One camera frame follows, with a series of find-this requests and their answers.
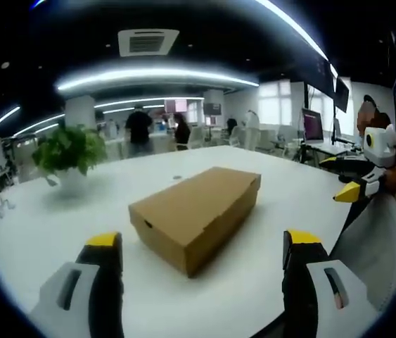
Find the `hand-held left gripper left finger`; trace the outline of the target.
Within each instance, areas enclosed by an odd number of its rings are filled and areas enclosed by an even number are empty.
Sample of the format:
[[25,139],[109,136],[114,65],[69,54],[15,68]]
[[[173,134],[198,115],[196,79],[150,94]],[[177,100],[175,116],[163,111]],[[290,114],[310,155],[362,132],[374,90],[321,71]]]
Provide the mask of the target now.
[[89,239],[41,286],[29,319],[45,337],[123,337],[122,237]]

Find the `person's right hand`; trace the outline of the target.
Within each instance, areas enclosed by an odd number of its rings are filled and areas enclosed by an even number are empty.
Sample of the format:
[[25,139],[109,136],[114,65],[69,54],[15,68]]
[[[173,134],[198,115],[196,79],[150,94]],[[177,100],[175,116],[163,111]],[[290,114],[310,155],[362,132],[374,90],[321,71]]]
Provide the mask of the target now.
[[384,185],[388,193],[396,194],[396,166],[386,170]]

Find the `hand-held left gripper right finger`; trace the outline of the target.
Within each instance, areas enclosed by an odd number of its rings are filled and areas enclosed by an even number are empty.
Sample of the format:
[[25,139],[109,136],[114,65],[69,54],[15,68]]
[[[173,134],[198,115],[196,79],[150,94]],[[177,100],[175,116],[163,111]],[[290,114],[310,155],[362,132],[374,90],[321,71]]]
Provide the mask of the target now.
[[309,232],[283,233],[284,337],[360,337],[378,317],[366,285]]

